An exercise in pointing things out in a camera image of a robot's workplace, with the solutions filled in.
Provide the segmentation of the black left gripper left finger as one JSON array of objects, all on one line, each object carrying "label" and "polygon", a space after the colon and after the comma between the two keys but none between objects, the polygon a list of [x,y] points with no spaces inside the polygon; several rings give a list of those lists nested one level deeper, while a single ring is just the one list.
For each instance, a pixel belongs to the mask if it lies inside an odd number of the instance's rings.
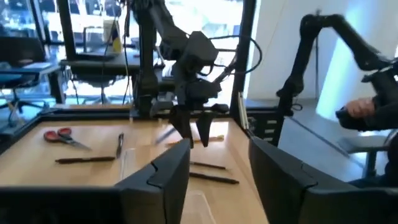
[{"label": "black left gripper left finger", "polygon": [[189,163],[190,141],[183,139],[118,182],[124,224],[180,224]]}]

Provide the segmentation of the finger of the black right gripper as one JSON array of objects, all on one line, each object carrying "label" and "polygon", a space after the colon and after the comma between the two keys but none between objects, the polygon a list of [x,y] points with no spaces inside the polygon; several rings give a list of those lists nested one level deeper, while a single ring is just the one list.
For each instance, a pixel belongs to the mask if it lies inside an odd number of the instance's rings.
[{"label": "finger of the black right gripper", "polygon": [[214,112],[202,112],[196,121],[199,137],[204,147],[207,147],[209,143],[210,126],[213,119]]},{"label": "finger of the black right gripper", "polygon": [[190,111],[185,105],[175,105],[169,113],[169,122],[178,131],[183,139],[190,140],[190,147],[193,148],[193,137],[190,127]]}]

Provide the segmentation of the dark grey-blue pen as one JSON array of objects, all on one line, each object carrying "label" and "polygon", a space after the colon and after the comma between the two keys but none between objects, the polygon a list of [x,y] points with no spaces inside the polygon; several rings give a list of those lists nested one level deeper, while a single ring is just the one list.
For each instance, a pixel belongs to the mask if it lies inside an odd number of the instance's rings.
[{"label": "dark grey-blue pen", "polygon": [[176,132],[177,130],[175,128],[170,128],[168,131],[165,133],[161,134],[156,140],[155,140],[155,145],[160,144],[162,141],[167,139],[171,134]]}]

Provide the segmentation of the black marker pen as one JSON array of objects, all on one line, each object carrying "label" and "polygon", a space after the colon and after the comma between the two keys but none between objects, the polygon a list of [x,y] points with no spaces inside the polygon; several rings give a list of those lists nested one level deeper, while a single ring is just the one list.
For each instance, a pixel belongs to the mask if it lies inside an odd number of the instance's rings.
[{"label": "black marker pen", "polygon": [[226,170],[227,169],[224,166],[218,166],[218,165],[214,165],[214,164],[205,164],[205,163],[202,163],[202,162],[194,162],[194,161],[190,161],[190,165],[200,166],[200,167],[208,167],[208,168],[219,169],[219,170]]}]

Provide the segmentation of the clear plastic supply box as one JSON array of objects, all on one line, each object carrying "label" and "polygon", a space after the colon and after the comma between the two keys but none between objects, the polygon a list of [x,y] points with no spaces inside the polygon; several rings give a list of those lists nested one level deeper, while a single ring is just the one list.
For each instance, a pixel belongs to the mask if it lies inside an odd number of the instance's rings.
[{"label": "clear plastic supply box", "polygon": [[[126,149],[121,153],[120,180],[138,171],[137,149]],[[200,190],[187,190],[180,224],[216,224],[205,194]]]}]

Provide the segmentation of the dark blue pencil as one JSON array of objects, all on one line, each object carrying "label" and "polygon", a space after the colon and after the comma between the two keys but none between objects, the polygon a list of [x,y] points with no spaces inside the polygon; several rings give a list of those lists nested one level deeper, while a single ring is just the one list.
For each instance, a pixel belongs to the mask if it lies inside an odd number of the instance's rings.
[{"label": "dark blue pencil", "polygon": [[217,176],[213,176],[213,175],[205,175],[205,174],[200,174],[200,173],[195,173],[195,172],[189,173],[189,176],[198,178],[198,179],[210,180],[210,181],[220,182],[220,183],[225,183],[225,184],[239,184],[239,181],[235,180],[235,179],[229,179],[226,177],[217,177]]}]

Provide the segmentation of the black and clear pen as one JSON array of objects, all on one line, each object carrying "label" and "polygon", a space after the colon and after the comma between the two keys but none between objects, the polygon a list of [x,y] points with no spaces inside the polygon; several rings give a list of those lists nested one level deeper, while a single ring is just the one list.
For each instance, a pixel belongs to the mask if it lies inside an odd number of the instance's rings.
[{"label": "black and clear pen", "polygon": [[124,134],[121,133],[121,134],[118,136],[118,145],[117,145],[117,148],[116,148],[116,158],[117,158],[117,159],[120,158],[121,151],[122,151],[122,148],[123,148],[123,141],[124,141]]}]

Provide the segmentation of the slim black pen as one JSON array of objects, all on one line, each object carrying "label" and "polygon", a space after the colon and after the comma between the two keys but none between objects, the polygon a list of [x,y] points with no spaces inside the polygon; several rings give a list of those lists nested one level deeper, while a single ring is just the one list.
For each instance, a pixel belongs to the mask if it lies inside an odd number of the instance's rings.
[{"label": "slim black pen", "polygon": [[76,164],[85,162],[109,162],[113,160],[115,160],[115,157],[74,157],[56,159],[55,162],[58,164]]}]

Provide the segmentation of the yellow bag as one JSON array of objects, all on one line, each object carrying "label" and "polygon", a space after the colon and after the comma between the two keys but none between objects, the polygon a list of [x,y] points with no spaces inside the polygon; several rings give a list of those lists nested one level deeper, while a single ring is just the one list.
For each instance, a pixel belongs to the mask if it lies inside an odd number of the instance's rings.
[{"label": "yellow bag", "polygon": [[122,43],[119,31],[119,23],[115,19],[103,21],[103,40],[106,45],[106,54],[120,54]]}]

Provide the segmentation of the dark desk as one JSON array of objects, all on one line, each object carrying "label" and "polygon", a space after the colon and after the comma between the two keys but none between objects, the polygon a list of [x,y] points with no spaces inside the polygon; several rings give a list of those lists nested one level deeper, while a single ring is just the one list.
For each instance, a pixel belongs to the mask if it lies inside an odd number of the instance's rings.
[{"label": "dark desk", "polygon": [[[125,56],[117,57],[103,62],[102,60],[61,60],[59,64],[69,66],[75,75],[125,75]],[[140,58],[134,52],[127,53],[127,64],[129,73],[138,72],[140,69]]]}]

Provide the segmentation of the person's hand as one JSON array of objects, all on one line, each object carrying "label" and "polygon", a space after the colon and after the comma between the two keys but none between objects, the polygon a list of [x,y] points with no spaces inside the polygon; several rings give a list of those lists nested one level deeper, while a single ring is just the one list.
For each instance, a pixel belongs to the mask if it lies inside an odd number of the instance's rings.
[{"label": "person's hand", "polygon": [[375,112],[375,105],[372,98],[358,98],[348,102],[344,109],[353,118],[364,118]]}]

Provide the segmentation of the black office chair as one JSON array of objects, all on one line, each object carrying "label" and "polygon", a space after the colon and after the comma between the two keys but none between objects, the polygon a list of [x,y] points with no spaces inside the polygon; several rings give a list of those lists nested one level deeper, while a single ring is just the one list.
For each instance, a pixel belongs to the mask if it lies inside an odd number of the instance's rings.
[{"label": "black office chair", "polygon": [[17,125],[14,117],[22,113],[23,106],[47,109],[49,104],[37,105],[22,101],[16,90],[29,88],[40,83],[43,75],[59,70],[57,63],[47,60],[44,47],[38,38],[33,37],[1,37],[0,36],[0,93],[3,89],[12,90],[13,99],[0,105],[0,109],[9,108],[7,124]]}]

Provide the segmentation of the black vertical frame post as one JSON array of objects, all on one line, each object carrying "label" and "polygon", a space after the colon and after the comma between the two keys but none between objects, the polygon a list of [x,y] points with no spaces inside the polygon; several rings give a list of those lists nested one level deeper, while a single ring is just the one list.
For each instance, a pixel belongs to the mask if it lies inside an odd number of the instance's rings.
[{"label": "black vertical frame post", "polygon": [[231,95],[230,115],[237,124],[241,123],[239,117],[238,93],[243,92],[245,76],[238,75],[238,72],[244,72],[248,65],[248,55],[250,47],[250,38],[252,34],[252,25],[254,13],[256,10],[256,0],[243,1],[243,14],[241,19],[240,35],[238,49],[236,51],[236,74],[234,75],[233,90]]}]

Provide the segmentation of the red-handled scissors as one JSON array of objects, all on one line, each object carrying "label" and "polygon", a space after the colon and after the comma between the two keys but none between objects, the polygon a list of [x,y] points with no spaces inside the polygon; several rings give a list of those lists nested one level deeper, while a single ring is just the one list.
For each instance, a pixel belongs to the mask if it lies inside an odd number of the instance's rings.
[{"label": "red-handled scissors", "polygon": [[44,139],[47,142],[62,142],[65,144],[69,144],[73,147],[77,147],[80,149],[91,150],[90,147],[74,140],[72,138],[72,129],[71,128],[60,128],[57,131],[46,131],[43,135]]}]

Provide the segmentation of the black window post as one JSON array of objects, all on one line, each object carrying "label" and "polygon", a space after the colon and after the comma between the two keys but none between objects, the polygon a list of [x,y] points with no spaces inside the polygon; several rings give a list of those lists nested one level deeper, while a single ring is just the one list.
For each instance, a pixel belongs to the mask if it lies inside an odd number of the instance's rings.
[{"label": "black window post", "polygon": [[57,6],[62,25],[63,39],[67,60],[76,59],[75,40],[72,29],[72,20],[70,15],[70,5],[68,0],[57,0]]}]

